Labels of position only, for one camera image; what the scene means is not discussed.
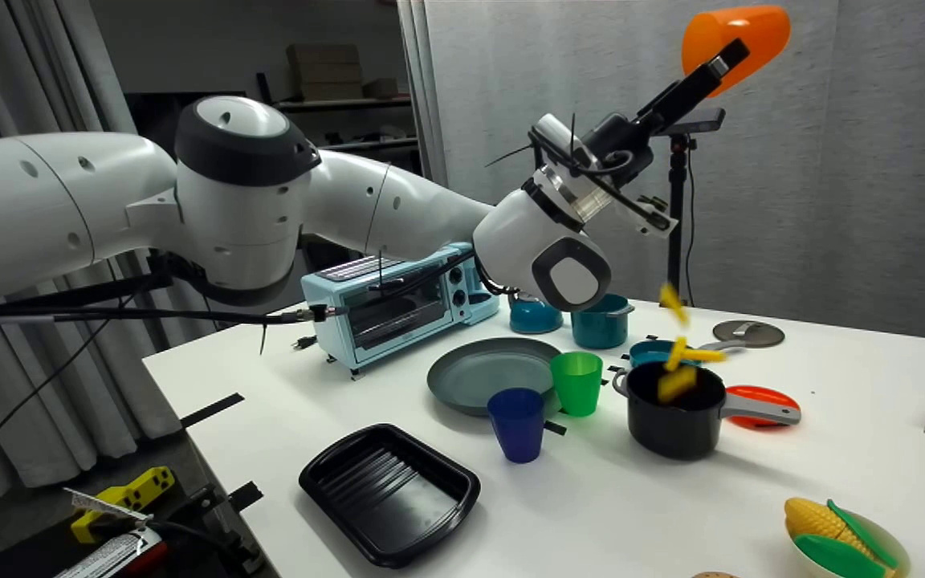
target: green cup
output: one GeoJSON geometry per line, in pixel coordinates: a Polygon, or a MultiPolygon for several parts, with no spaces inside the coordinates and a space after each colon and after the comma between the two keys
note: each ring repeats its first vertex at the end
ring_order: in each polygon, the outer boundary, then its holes
{"type": "Polygon", "coordinates": [[[602,355],[576,349],[553,355],[553,385],[568,418],[588,418],[597,409],[602,390],[602,355]]]}

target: table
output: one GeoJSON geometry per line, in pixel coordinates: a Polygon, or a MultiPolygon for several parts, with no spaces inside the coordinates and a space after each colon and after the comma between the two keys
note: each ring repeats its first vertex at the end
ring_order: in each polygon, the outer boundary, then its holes
{"type": "MultiPolygon", "coordinates": [[[[744,319],[695,307],[692,344],[715,320],[744,319]]],[[[191,427],[225,487],[254,483],[263,501],[243,511],[280,573],[477,573],[568,578],[652,573],[740,578],[799,573],[784,535],[784,496],[836,496],[897,534],[912,573],[925,573],[925,336],[757,319],[786,339],[715,365],[726,385],[774,385],[803,405],[803,423],[781,434],[722,423],[718,448],[700,463],[662,458],[625,434],[625,400],[602,396],[588,420],[559,418],[568,434],[546,436],[531,465],[504,463],[491,427],[441,409],[426,365],[445,349],[502,336],[508,307],[466,331],[438,336],[349,379],[323,349],[295,349],[309,325],[230,327],[149,355],[178,413],[230,390],[242,405],[191,427]],[[300,473],[328,443],[398,423],[482,479],[482,496],[443,548],[406,570],[374,568],[302,495],[300,473]]],[[[637,301],[628,339],[679,336],[652,301],[637,301]]],[[[540,336],[576,349],[568,325],[540,336]]]]}

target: floor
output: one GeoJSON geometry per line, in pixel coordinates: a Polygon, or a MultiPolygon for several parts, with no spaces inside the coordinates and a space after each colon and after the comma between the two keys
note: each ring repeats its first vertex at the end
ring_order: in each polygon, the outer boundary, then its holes
{"type": "MultiPolygon", "coordinates": [[[[95,495],[101,487],[135,479],[149,465],[169,465],[187,495],[213,483],[199,448],[181,434],[149,443],[135,455],[104,463],[95,473],[71,483],[71,487],[95,495]]],[[[11,490],[0,496],[0,553],[71,518],[73,506],[60,487],[11,490]]],[[[250,529],[237,518],[223,518],[223,523],[250,539],[250,529]]]]}

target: black mug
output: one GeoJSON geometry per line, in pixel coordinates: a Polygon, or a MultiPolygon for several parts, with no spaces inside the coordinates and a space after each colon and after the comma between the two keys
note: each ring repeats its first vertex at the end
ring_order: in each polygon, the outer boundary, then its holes
{"type": "Polygon", "coordinates": [[[765,418],[774,423],[795,423],[799,410],[726,396],[715,373],[696,368],[695,387],[672,405],[657,400],[657,379],[665,362],[647,362],[623,375],[625,427],[647,448],[672,458],[703,458],[718,443],[722,418],[765,418]]]}

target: black pole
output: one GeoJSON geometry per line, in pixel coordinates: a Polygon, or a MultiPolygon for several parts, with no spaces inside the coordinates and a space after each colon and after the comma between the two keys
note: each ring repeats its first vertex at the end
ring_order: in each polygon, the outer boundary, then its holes
{"type": "Polygon", "coordinates": [[[668,234],[668,283],[684,297],[680,266],[684,266],[684,180],[688,180],[688,153],[695,152],[692,136],[672,136],[668,149],[668,214],[679,220],[668,234]]]}

